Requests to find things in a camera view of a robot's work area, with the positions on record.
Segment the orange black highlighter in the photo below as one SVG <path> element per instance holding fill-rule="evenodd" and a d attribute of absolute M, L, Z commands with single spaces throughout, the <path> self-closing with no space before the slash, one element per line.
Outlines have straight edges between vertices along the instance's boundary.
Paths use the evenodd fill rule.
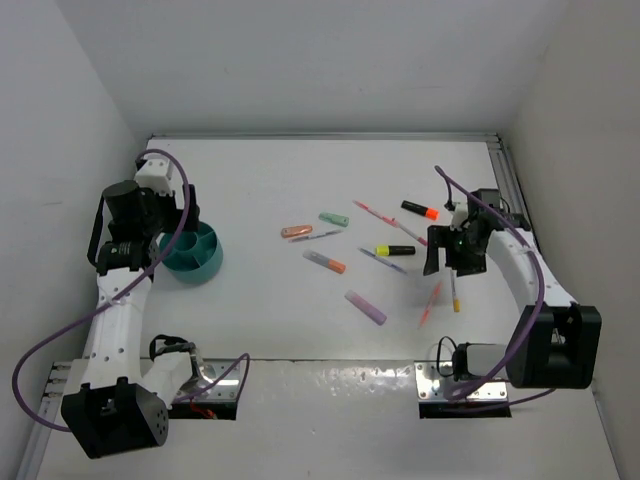
<path fill-rule="evenodd" d="M 408 200 L 402 201 L 401 208 L 432 221 L 436 221 L 439 217 L 438 210 Z"/>

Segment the red clear pen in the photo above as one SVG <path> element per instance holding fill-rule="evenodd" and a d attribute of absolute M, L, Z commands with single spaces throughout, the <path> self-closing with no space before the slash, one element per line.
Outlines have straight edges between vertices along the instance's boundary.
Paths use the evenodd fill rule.
<path fill-rule="evenodd" d="M 375 216 L 376 218 L 382 220 L 383 222 L 395 227 L 396 223 L 395 223 L 395 220 L 393 218 L 390 218 L 388 216 L 385 216 L 385 215 L 381 214 L 380 212 L 372 209 L 371 207 L 369 207 L 368 205 L 366 205 L 366 204 L 364 204 L 364 203 L 362 203 L 360 201 L 353 200 L 352 203 L 354 205 L 358 206 L 359 208 L 365 210 L 369 214 Z"/>

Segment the orange clear pen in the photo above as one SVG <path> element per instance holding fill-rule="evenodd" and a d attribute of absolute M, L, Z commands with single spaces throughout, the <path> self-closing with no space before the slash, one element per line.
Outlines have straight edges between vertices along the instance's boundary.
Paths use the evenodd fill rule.
<path fill-rule="evenodd" d="M 439 281 L 436 284 L 436 286 L 434 287 L 433 291 L 431 292 L 431 295 L 430 295 L 430 297 L 429 297 L 429 299 L 427 301 L 425 309 L 424 309 L 424 311 L 423 311 L 423 313 L 421 315 L 421 318 L 420 318 L 420 321 L 419 321 L 419 325 L 418 325 L 419 328 L 422 328 L 426 324 L 426 322 L 427 322 L 427 320 L 429 318 L 429 315 L 431 313 L 431 310 L 433 309 L 435 303 L 437 302 L 437 300 L 438 300 L 438 298 L 440 296 L 441 290 L 442 290 L 442 282 Z"/>

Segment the yellow black highlighter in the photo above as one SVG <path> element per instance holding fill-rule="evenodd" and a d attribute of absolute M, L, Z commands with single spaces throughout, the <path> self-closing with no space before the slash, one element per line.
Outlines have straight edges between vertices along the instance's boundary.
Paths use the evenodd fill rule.
<path fill-rule="evenodd" d="M 378 245 L 375 254 L 381 257 L 413 256 L 416 254 L 416 248 L 411 245 Z"/>

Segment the white yellow marker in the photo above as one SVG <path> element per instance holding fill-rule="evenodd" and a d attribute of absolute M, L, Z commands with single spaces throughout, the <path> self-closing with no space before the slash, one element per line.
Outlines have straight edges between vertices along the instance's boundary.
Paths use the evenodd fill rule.
<path fill-rule="evenodd" d="M 455 270 L 451 270 L 450 271 L 450 283 L 451 283 L 451 295 L 452 295 L 453 311 L 455 313 L 460 313 L 461 307 L 460 307 L 460 300 L 459 300 L 459 296 L 458 296 L 458 293 L 457 293 L 457 287 L 456 287 L 456 272 L 455 272 Z"/>

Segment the blue clear pen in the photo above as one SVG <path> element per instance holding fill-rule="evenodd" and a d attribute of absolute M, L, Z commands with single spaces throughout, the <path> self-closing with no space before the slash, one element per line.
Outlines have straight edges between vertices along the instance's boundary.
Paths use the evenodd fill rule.
<path fill-rule="evenodd" d="M 381 256 L 378 256 L 378 255 L 374 254 L 370 250 L 367 250 L 367 249 L 362 248 L 362 247 L 357 247 L 357 250 L 359 252 L 363 253 L 364 255 L 366 255 L 367 257 L 369 257 L 369 258 L 371 258 L 371 259 L 373 259 L 373 260 L 375 260 L 375 261 L 387 266 L 388 268 L 393 269 L 394 271 L 397 271 L 397 272 L 399 272 L 399 273 L 401 273 L 403 275 L 409 275 L 409 273 L 404 268 L 400 267 L 399 265 L 397 265 L 397 264 L 395 264 L 395 263 L 393 263 L 393 262 L 391 262 L 391 261 L 389 261 L 389 260 L 387 260 L 387 259 L 385 259 L 385 258 L 383 258 Z"/>

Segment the pink lilac highlighter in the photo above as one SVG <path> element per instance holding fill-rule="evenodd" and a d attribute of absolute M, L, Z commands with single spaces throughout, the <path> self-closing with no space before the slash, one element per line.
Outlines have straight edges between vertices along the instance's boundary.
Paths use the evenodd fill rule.
<path fill-rule="evenodd" d="M 356 292 L 349 290 L 345 293 L 344 297 L 376 325 L 382 326 L 386 322 L 387 316 Z"/>

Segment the purple clear pen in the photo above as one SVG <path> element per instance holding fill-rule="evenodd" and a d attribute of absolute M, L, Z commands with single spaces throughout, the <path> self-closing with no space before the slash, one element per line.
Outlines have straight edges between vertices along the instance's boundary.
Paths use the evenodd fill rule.
<path fill-rule="evenodd" d="M 325 232 L 310 233 L 310 234 L 307 234 L 307 235 L 294 237 L 294 238 L 290 239 L 288 242 L 289 243 L 299 243 L 299 242 L 304 242 L 304 241 L 309 241 L 309 240 L 325 238 L 325 237 L 341 234 L 343 232 L 344 232 L 343 229 L 334 229 L 334 230 L 325 231 Z"/>

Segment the white pink marker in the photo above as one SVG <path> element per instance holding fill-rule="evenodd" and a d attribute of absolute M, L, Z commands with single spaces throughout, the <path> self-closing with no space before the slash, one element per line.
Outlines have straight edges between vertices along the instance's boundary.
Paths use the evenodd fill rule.
<path fill-rule="evenodd" d="M 394 219 L 393 220 L 393 224 L 394 224 L 394 226 L 396 228 L 401 229 L 404 233 L 409 235 L 411 238 L 413 238 L 415 241 L 417 241 L 421 245 L 423 245 L 423 246 L 427 246 L 428 245 L 427 240 L 423 236 L 413 232 L 408 227 L 406 227 L 403 224 L 401 224 L 398 220 Z"/>

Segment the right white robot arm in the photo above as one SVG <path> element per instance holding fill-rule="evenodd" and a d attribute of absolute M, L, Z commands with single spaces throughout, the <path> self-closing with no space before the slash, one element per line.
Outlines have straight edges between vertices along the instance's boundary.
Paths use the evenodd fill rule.
<path fill-rule="evenodd" d="M 505 378 L 516 388 L 589 387 L 602 317 L 555 278 L 535 246 L 526 217 L 503 207 L 495 189 L 473 191 L 465 206 L 447 207 L 453 214 L 450 225 L 427 229 L 423 273 L 446 267 L 458 277 L 480 275 L 494 262 L 520 314 L 506 345 L 457 346 L 454 379 Z"/>

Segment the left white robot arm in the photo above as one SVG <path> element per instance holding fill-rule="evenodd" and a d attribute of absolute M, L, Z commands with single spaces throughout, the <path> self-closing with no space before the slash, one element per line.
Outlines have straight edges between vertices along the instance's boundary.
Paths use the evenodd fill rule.
<path fill-rule="evenodd" d="M 173 233 L 181 210 L 166 180 L 126 180 L 104 189 L 110 238 L 95 240 L 99 314 L 77 392 L 64 396 L 61 415 L 91 458 L 165 443 L 169 411 L 193 376 L 191 344 L 172 347 L 141 369 L 143 313 L 153 284 L 157 239 Z"/>

